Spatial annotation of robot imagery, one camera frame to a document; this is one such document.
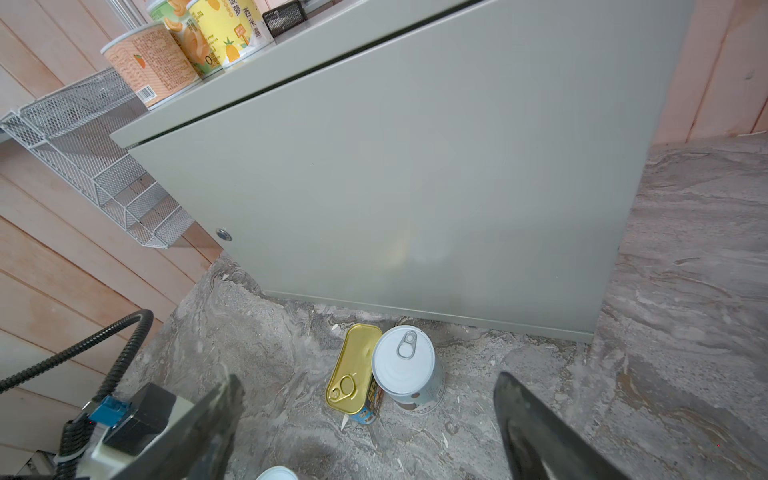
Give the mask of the gold flat sardine tin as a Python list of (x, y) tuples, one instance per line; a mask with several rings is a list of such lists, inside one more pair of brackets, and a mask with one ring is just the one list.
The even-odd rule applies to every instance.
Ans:
[(346, 333), (325, 392), (330, 408), (362, 425), (376, 420), (383, 399), (383, 390), (372, 370), (373, 353), (381, 336), (377, 326), (353, 325)]

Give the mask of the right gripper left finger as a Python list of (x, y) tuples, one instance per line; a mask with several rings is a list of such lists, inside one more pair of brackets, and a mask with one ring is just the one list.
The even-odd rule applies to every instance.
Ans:
[(117, 479), (222, 479), (243, 413), (244, 388), (234, 374), (183, 414)]

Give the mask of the black mesh basket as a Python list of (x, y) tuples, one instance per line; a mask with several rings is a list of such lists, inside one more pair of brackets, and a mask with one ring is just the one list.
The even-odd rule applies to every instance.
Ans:
[(300, 0), (288, 1), (268, 10), (262, 14), (262, 18), (273, 38), (307, 21), (307, 15)]

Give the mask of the orange label can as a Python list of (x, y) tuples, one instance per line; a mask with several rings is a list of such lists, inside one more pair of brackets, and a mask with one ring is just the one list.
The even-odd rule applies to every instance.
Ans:
[(202, 82), (162, 22), (122, 34), (100, 53), (148, 110)]

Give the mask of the grey metal cabinet box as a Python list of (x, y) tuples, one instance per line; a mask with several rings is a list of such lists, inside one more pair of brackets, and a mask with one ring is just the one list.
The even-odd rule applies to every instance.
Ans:
[(115, 132), (269, 296), (579, 342), (689, 1), (345, 1)]

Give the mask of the teal label can back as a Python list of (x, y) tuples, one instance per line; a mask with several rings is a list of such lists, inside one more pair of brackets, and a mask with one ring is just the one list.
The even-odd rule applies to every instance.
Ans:
[(372, 371), (378, 385), (401, 409), (427, 414), (445, 392), (445, 371), (430, 337), (417, 327), (401, 325), (378, 340)]

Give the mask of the pink label can front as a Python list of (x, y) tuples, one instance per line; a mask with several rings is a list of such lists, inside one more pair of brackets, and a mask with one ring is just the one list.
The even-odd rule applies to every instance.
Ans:
[(274, 466), (264, 470), (257, 480), (299, 480), (299, 476), (285, 466)]

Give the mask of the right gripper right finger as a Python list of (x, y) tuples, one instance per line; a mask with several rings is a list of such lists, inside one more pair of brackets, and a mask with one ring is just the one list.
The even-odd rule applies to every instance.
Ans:
[(627, 477), (512, 374), (499, 374), (493, 402), (512, 478)]

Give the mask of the yellow label can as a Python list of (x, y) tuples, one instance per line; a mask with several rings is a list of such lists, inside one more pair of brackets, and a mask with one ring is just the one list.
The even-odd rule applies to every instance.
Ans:
[(222, 67), (184, 0), (152, 0), (146, 11), (152, 20), (162, 22), (170, 31), (191, 66), (201, 78), (219, 72)]

